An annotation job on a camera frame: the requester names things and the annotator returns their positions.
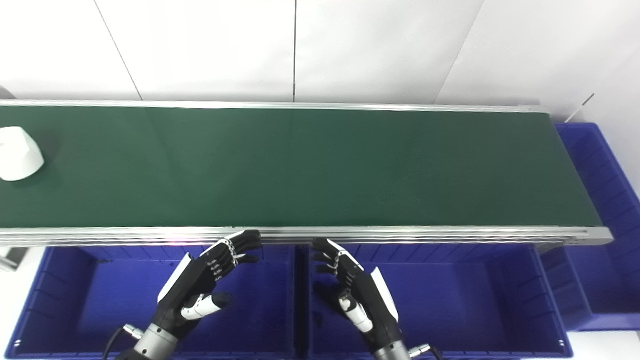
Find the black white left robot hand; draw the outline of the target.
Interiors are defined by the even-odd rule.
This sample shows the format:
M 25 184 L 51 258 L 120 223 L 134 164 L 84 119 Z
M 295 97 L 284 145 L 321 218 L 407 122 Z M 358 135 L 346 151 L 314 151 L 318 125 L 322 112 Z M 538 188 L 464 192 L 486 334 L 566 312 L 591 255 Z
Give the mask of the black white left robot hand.
M 224 292 L 214 293 L 217 282 L 240 264 L 256 264 L 258 256 L 247 252 L 260 248 L 262 235 L 252 229 L 220 239 L 198 257 L 185 255 L 158 295 L 151 319 L 154 333 L 180 341 L 203 318 L 224 309 L 230 298 Z

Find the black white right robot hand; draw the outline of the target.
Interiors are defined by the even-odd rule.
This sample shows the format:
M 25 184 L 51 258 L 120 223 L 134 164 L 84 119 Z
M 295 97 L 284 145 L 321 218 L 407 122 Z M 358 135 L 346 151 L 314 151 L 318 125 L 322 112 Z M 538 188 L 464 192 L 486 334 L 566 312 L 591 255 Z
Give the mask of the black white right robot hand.
M 355 326 L 370 353 L 378 357 L 402 349 L 398 310 L 380 269 L 367 272 L 350 251 L 327 238 L 311 240 L 311 252 L 316 274 L 335 279 L 316 282 L 313 291 Z

